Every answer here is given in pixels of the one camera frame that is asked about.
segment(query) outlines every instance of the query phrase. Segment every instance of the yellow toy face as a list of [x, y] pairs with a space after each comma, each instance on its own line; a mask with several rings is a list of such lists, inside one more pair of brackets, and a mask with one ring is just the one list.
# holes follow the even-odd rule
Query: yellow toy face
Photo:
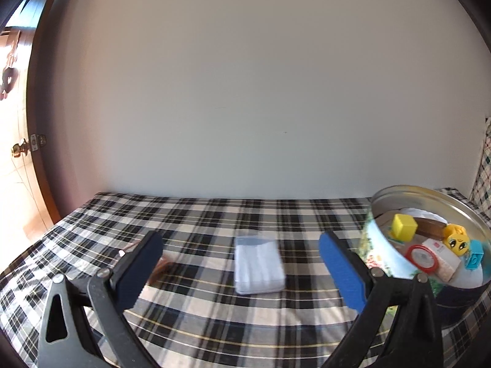
[[462, 226], [455, 224], [449, 224], [444, 232], [446, 232], [446, 238], [443, 243], [454, 252], [457, 256], [463, 255], [469, 249], [470, 239], [467, 236], [466, 229]]

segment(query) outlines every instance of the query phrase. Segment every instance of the plastic case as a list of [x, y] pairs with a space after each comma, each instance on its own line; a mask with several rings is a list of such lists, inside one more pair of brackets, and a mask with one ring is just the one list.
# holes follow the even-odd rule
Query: plastic case
[[234, 283], [241, 295], [285, 288], [285, 270], [275, 238], [261, 234], [235, 238]]

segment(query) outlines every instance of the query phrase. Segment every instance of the red ring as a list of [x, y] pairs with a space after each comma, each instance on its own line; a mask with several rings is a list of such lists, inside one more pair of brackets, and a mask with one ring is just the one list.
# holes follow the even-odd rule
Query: red ring
[[[435, 261], [435, 263], [431, 266], [431, 267], [427, 267], [427, 268], [424, 268], [424, 267], [421, 267], [419, 266], [411, 257], [411, 253], [414, 249], [423, 249], [425, 252], [429, 253], [431, 255], [431, 257], [433, 257], [433, 260]], [[412, 245], [411, 247], [409, 247], [409, 249], [407, 250], [406, 254], [404, 255], [404, 257], [406, 259], [408, 259], [411, 263], [413, 263], [417, 268], [419, 268], [421, 271], [427, 273], [427, 274], [430, 274], [432, 273], [433, 271], [435, 271], [437, 268], [438, 268], [438, 259], [436, 258], [436, 254], [433, 253], [429, 248], [427, 248], [426, 246], [423, 246], [423, 245]]]

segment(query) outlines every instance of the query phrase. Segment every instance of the yellow toy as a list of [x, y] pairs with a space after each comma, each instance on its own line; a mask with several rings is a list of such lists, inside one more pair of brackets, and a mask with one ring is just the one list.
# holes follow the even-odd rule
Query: yellow toy
[[408, 214], [395, 214], [392, 221], [391, 234], [399, 241], [410, 242], [418, 225]]
[[462, 256], [469, 249], [470, 239], [464, 227], [457, 224], [449, 224], [443, 229], [445, 239], [443, 243], [457, 256]]

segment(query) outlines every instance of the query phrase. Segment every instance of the blue building block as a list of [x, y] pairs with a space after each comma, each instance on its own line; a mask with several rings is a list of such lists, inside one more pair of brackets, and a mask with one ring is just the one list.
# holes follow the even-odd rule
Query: blue building block
[[483, 245], [477, 240], [472, 240], [465, 257], [466, 269], [475, 270], [478, 268], [483, 259], [483, 255]]

